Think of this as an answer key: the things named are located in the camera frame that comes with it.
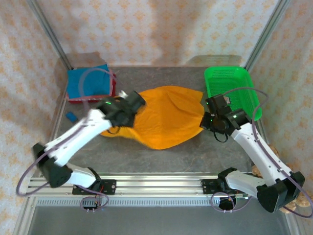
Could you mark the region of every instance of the blue object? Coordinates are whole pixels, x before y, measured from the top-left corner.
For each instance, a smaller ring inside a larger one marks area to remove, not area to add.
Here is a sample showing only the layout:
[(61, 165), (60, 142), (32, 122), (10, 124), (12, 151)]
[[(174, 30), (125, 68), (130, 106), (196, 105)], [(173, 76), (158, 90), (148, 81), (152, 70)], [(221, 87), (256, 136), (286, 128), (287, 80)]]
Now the blue object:
[(71, 121), (71, 122), (76, 122), (78, 120), (77, 116), (75, 116), (74, 113), (68, 112), (65, 114), (65, 116)]
[[(108, 65), (100, 65), (95, 68), (109, 71)], [(79, 80), (81, 75), (90, 68), (76, 69), (67, 71), (68, 85), (67, 94), (69, 99), (80, 98)], [(90, 72), (84, 81), (84, 96), (91, 95), (109, 95), (110, 94), (110, 76), (102, 71)]]

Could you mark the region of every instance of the green basket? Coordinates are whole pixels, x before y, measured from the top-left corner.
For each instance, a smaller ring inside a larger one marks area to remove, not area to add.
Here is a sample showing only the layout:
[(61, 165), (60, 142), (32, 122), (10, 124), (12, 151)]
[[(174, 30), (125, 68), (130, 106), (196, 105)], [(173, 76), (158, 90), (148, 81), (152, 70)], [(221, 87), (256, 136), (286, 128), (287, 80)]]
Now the green basket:
[[(247, 70), (242, 67), (210, 67), (205, 70), (204, 78), (209, 97), (223, 94), (238, 87), (254, 87)], [(260, 104), (257, 93), (252, 90), (234, 91), (225, 96), (232, 110), (243, 109), (252, 118), (254, 109)], [(260, 108), (256, 115), (257, 121), (262, 116)]]

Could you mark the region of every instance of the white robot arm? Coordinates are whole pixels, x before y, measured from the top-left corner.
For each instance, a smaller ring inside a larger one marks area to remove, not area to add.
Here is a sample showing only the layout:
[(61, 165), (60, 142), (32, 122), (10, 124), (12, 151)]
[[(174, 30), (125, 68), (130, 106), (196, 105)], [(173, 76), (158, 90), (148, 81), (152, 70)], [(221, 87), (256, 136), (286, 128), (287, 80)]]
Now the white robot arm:
[(50, 186), (56, 188), (69, 183), (99, 191), (101, 179), (92, 168), (81, 168), (68, 161), (86, 143), (112, 126), (133, 127), (134, 116), (143, 105), (145, 101), (137, 92), (122, 93), (119, 98), (106, 97), (95, 109), (89, 110), (87, 117), (57, 139), (45, 146), (35, 144), (32, 147), (35, 159), (48, 152), (37, 167)]
[(261, 179), (241, 173), (235, 168), (229, 168), (218, 175), (217, 183), (212, 184), (213, 188), (209, 191), (240, 190), (257, 198), (268, 212), (274, 212), (297, 198), (300, 191), (282, 171), (291, 176), (300, 186), (304, 184), (304, 176), (301, 172), (293, 173), (281, 162), (257, 132), (258, 141), (280, 168), (274, 165), (255, 139), (251, 119), (245, 111), (242, 109), (232, 111), (221, 94), (207, 99), (206, 103), (209, 113), (205, 112), (200, 127), (214, 133), (224, 134), (226, 137), (231, 136), (245, 150), (263, 176)]

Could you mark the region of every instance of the yellow cloth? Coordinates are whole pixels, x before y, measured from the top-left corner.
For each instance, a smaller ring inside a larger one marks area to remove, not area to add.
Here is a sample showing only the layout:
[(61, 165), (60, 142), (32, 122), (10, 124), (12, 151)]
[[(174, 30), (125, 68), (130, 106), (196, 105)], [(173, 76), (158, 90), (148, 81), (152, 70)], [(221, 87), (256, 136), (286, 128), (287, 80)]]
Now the yellow cloth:
[(134, 127), (121, 127), (117, 134), (105, 131), (106, 137), (123, 136), (135, 139), (152, 149), (178, 145), (202, 131), (199, 127), (204, 114), (200, 104), (202, 92), (165, 86), (141, 92), (146, 106), (135, 116)]

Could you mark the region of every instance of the patterned wallpaper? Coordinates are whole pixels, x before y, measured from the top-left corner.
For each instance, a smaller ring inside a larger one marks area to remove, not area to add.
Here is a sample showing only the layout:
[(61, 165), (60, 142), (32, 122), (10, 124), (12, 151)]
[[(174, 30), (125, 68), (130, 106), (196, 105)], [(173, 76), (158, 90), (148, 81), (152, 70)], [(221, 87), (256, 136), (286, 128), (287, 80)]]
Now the patterned wallpaper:
[(251, 77), (270, 95), (263, 108), (266, 132), (280, 152), (306, 177), (313, 192), (313, 1), (291, 0)]
[(38, 0), (72, 66), (244, 66), (278, 0)]
[(23, 202), (15, 187), (31, 146), (47, 141), (66, 70), (25, 0), (1, 2), (0, 32), (0, 234), (10, 235)]

